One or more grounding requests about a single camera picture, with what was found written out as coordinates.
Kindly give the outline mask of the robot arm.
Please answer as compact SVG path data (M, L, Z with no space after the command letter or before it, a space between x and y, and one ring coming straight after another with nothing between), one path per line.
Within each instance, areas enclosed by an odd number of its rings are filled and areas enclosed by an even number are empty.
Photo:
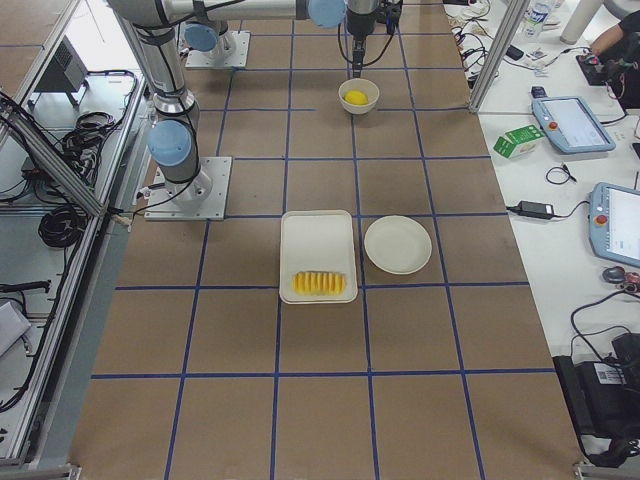
M140 50L145 78L154 87L154 105L162 120L175 119L185 137L196 141L192 111L197 102L186 87L176 50L176 27L193 24L213 34L191 44L212 50L217 44L217 27L229 20L310 20L320 28L347 27L353 39L348 60L358 78L368 66L364 61L366 39L375 28L377 1L110 1L119 21L131 27L127 41Z

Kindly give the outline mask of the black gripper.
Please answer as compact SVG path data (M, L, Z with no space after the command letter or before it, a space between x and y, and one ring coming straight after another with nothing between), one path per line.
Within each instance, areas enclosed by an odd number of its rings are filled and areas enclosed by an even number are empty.
M352 44L352 75L360 78L364 68L366 54L366 38L374 31L375 13L361 14L347 13L347 30L353 39Z

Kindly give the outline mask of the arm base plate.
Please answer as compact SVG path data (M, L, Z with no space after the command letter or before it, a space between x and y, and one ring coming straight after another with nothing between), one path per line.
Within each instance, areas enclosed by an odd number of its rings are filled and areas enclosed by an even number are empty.
M192 70L243 69L248 60L250 32L190 29L185 35L190 47L186 68Z
M157 167L154 182L163 186L151 191L144 218L148 221L223 220L232 158L201 157L200 168L199 175L182 191L183 186L167 183Z

